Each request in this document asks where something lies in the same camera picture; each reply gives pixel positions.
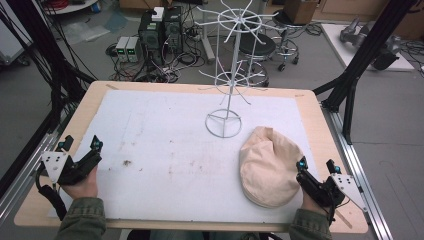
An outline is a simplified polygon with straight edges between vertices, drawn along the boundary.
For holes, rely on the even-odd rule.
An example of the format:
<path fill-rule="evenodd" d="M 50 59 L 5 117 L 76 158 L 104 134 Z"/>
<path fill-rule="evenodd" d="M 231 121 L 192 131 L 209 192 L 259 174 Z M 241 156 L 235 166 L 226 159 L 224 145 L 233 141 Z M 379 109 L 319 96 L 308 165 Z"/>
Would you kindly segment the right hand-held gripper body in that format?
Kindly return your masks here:
<path fill-rule="evenodd" d="M 321 207 L 337 208 L 348 198 L 363 212 L 367 212 L 361 193 L 351 175 L 331 173 L 325 182 L 319 182 L 308 171 L 300 171 L 296 180 L 304 191 Z"/>

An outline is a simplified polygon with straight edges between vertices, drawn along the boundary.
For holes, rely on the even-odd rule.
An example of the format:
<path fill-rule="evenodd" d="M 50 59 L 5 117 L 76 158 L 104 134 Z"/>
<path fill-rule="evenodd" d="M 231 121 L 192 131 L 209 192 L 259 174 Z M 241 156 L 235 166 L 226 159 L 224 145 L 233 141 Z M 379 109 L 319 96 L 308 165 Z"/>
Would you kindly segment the beige cap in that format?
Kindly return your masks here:
<path fill-rule="evenodd" d="M 239 152 L 244 194 L 265 208 L 288 204 L 300 189 L 296 163 L 303 157 L 290 138 L 270 127 L 256 127 Z"/>

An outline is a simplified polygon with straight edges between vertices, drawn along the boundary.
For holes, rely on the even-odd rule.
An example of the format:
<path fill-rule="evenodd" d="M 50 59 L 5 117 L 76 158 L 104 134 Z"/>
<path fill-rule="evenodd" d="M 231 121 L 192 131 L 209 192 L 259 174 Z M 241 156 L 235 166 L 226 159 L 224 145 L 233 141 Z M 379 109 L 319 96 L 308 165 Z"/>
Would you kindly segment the thin wooden stick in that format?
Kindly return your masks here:
<path fill-rule="evenodd" d="M 339 211 L 335 210 L 336 218 L 341 220 L 349 229 L 353 228 L 353 225 L 348 221 L 348 219 Z"/>

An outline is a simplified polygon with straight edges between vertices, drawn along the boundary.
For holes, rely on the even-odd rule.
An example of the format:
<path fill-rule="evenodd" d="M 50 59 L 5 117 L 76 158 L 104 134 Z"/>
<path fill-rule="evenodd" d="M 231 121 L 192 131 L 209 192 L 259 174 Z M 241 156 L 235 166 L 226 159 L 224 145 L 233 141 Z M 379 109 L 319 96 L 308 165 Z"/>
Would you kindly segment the white table mat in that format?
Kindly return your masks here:
<path fill-rule="evenodd" d="M 300 206 L 267 209 L 243 193 L 239 151 L 257 126 L 289 137 L 312 155 L 293 98 L 267 91 L 235 96 L 241 118 L 222 127 L 208 114 L 223 108 L 221 94 L 109 90 L 82 139 L 74 160 L 102 143 L 97 180 L 109 219 L 221 223 L 288 223 Z M 225 137 L 217 137 L 223 129 Z"/>

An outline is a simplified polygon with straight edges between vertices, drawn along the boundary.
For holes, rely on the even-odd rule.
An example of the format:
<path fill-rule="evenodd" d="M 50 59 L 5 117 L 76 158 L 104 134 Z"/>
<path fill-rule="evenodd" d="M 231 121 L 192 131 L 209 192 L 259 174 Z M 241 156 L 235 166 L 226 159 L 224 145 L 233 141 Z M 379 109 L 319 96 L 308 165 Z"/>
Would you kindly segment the white power supply box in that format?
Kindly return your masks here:
<path fill-rule="evenodd" d="M 141 45 L 138 37 L 130 37 L 127 45 L 126 52 L 129 62 L 138 62 L 141 58 Z"/>
<path fill-rule="evenodd" d="M 128 56 L 127 56 L 127 53 L 126 53 L 126 46 L 127 46 L 128 41 L 129 41 L 128 37 L 121 37 L 118 40 L 118 42 L 115 46 L 117 56 L 118 56 L 118 58 L 121 62 L 127 62 L 128 61 Z"/>

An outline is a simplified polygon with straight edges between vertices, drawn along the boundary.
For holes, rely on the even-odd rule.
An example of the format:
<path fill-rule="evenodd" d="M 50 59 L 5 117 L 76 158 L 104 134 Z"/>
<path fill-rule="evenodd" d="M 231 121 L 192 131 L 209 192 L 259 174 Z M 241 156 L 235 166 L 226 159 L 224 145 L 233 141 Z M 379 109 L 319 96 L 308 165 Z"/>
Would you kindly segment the grey equipment case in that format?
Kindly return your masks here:
<path fill-rule="evenodd" d="M 12 26 L 25 44 L 32 44 L 32 39 L 18 20 L 14 20 Z M 0 65 L 10 65 L 23 52 L 24 48 L 18 41 L 18 38 L 11 33 L 3 22 L 0 21 Z"/>

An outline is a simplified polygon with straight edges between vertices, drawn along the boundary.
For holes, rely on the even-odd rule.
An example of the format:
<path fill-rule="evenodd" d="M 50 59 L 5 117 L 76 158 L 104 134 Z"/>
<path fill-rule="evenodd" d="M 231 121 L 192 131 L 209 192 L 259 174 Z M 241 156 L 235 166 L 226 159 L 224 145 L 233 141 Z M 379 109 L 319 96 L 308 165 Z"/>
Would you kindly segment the clear plastic sheet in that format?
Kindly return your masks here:
<path fill-rule="evenodd" d="M 68 43 L 71 45 L 80 42 L 91 42 L 109 33 L 109 30 L 101 25 L 90 27 L 85 22 L 68 24 L 63 30 Z"/>

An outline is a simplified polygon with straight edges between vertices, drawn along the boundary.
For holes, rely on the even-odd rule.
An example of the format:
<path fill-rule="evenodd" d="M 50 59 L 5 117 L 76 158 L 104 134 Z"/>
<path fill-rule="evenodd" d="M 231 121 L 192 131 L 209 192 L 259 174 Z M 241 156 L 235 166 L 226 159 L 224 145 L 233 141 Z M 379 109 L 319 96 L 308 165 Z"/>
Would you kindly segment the black computer tower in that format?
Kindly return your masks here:
<path fill-rule="evenodd" d="M 168 51 L 176 54 L 183 52 L 181 15 L 181 6 L 166 8 L 164 12 L 165 41 Z"/>
<path fill-rule="evenodd" d="M 152 60 L 156 65 L 163 64 L 162 46 L 164 43 L 163 23 L 152 20 L 153 11 L 143 13 L 138 28 L 138 35 L 146 60 Z"/>

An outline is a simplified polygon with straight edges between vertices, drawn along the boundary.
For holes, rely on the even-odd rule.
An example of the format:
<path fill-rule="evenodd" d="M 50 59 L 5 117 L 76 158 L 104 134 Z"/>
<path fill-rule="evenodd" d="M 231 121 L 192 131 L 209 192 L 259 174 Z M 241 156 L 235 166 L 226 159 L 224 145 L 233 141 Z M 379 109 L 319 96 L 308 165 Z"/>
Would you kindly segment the chrome swivel stool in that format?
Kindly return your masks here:
<path fill-rule="evenodd" d="M 286 67 L 289 57 L 292 57 L 292 63 L 294 65 L 298 64 L 299 47 L 290 35 L 301 30 L 304 24 L 293 23 L 283 9 L 276 10 L 274 14 L 275 16 L 272 18 L 272 21 L 277 27 L 282 28 L 282 31 L 279 32 L 280 42 L 277 44 L 277 54 L 283 57 L 282 63 L 278 66 L 278 70 L 282 72 Z"/>

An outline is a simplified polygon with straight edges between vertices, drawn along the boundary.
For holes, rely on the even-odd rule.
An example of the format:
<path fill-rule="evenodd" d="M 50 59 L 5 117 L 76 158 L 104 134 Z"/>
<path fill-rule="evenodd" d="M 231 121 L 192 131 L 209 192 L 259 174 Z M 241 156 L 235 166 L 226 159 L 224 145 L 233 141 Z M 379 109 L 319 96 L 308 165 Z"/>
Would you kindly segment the white floor board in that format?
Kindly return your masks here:
<path fill-rule="evenodd" d="M 339 40 L 340 32 L 345 28 L 345 25 L 323 23 L 321 27 L 338 59 L 346 67 L 353 59 L 357 49 L 351 43 L 342 43 Z M 398 59 L 387 68 L 387 71 L 408 72 L 414 70 L 414 67 L 400 53 L 397 54 L 397 57 Z"/>

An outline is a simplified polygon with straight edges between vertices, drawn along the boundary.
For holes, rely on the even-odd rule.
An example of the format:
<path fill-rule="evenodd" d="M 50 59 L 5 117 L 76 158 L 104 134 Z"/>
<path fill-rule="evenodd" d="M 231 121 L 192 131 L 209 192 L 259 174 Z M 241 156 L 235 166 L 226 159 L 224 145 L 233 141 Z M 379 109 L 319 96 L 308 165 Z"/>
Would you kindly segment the black round stool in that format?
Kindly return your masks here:
<path fill-rule="evenodd" d="M 241 60 L 245 65 L 242 72 L 249 77 L 248 82 L 253 86 L 267 87 L 269 75 L 262 62 L 272 58 L 276 43 L 262 33 L 257 36 L 244 33 L 241 35 L 239 50 L 245 56 L 245 59 Z"/>

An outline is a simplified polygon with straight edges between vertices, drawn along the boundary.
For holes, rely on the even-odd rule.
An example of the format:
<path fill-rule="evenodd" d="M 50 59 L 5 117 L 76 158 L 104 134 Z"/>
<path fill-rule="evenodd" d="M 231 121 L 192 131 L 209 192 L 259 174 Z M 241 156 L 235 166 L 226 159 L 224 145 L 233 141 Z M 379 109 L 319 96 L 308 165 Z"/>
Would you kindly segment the grey robot part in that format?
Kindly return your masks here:
<path fill-rule="evenodd" d="M 356 17 L 347 27 L 340 31 L 339 40 L 342 43 L 349 42 L 354 47 L 359 48 L 375 25 L 375 21 L 369 21 L 359 31 L 357 31 L 358 24 L 359 18 Z M 401 38 L 399 36 L 391 35 L 371 61 L 372 68 L 379 71 L 385 70 L 398 60 L 397 54 L 401 50 L 400 43 Z"/>

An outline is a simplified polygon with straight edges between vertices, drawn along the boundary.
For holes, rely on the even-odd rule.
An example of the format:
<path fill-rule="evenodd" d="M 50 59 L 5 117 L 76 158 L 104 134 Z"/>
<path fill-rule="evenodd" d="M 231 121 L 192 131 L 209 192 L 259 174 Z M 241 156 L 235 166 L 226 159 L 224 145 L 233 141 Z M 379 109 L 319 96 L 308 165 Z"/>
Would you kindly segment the cardboard box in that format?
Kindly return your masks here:
<path fill-rule="evenodd" d="M 286 0 L 283 11 L 293 24 L 307 24 L 312 20 L 318 0 Z"/>

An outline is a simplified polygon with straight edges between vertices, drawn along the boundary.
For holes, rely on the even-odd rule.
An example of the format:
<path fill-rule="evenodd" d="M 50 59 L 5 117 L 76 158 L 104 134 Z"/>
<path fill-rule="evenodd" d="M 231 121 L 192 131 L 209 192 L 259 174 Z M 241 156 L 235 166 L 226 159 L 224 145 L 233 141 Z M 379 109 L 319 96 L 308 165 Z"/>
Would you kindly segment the aluminium rail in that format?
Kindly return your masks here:
<path fill-rule="evenodd" d="M 59 138 L 58 131 L 35 134 L 0 180 L 0 227 L 33 182 L 41 152 L 51 150 Z"/>
<path fill-rule="evenodd" d="M 342 134 L 343 120 L 340 114 L 332 113 L 325 108 L 322 108 L 322 112 L 339 149 L 343 164 L 347 168 L 347 172 L 353 175 L 359 187 L 366 207 L 365 218 L 367 224 L 372 228 L 378 240 L 393 240 L 392 233 L 374 196 L 355 148 L 348 143 Z"/>

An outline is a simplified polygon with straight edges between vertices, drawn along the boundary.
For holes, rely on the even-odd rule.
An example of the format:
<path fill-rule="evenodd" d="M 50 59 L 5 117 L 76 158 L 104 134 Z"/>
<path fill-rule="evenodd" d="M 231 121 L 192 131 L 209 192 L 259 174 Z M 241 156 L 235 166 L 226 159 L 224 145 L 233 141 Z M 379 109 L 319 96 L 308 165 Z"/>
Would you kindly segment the black metal frame post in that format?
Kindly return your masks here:
<path fill-rule="evenodd" d="M 84 73 L 66 59 L 32 0 L 6 0 L 6 3 L 23 25 L 38 53 L 45 60 L 45 63 L 39 60 L 34 50 L 20 37 L 17 28 L 12 25 L 12 20 L 0 10 L 0 20 L 17 38 L 50 86 L 52 110 L 0 179 L 0 198 L 11 188 L 12 183 L 28 162 L 29 154 L 35 150 L 35 146 L 41 141 L 44 134 L 51 133 L 60 124 L 62 110 L 68 104 L 79 103 L 82 100 L 86 93 L 83 83 L 91 84 L 97 81 L 93 74 Z"/>
<path fill-rule="evenodd" d="M 377 56 L 383 44 L 417 1 L 390 0 L 341 75 L 313 90 L 315 95 L 331 90 L 329 97 L 322 102 L 322 106 L 330 112 L 338 112 L 340 104 L 346 101 L 342 136 L 349 145 L 352 144 L 351 125 L 357 83 L 372 60 Z"/>

